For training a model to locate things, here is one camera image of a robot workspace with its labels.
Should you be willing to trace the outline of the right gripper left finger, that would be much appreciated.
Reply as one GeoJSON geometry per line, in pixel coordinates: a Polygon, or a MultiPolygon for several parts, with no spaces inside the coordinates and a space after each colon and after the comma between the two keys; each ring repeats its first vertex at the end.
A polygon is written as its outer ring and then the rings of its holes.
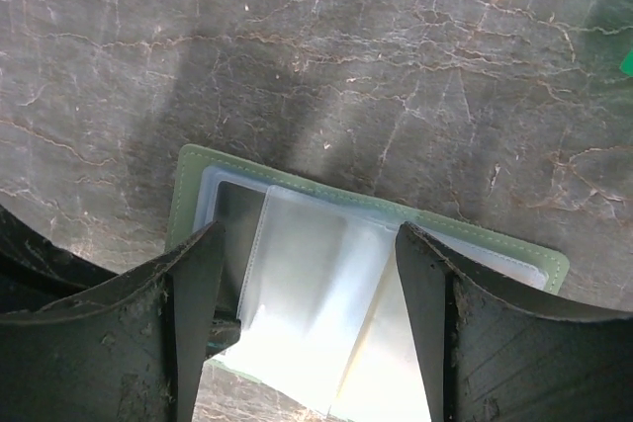
{"type": "Polygon", "coordinates": [[[211,224],[36,311],[1,316],[5,421],[188,421],[224,259],[211,224]]]}

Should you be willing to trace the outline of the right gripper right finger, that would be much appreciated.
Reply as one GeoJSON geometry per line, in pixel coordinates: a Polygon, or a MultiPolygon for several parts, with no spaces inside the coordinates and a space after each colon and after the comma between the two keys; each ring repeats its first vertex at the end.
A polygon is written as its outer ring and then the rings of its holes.
{"type": "Polygon", "coordinates": [[[632,316],[534,289],[406,223],[396,261],[434,421],[628,421],[632,316]]]}

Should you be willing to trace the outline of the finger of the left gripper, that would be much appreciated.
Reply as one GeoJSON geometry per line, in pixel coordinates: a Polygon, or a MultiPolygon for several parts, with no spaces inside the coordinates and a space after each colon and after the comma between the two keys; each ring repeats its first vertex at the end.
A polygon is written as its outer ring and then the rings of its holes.
{"type": "Polygon", "coordinates": [[[37,311],[76,295],[117,274],[55,246],[1,210],[1,311],[37,311]]]}

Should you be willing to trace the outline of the light green card holder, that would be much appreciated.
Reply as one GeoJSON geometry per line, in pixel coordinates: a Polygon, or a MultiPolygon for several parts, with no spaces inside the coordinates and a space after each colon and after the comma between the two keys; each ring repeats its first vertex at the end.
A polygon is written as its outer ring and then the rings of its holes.
{"type": "Polygon", "coordinates": [[[211,222],[226,231],[218,306],[241,323],[215,365],[344,421],[430,417],[396,264],[402,224],[549,294],[570,269],[552,249],[187,144],[167,245],[211,222]]]}

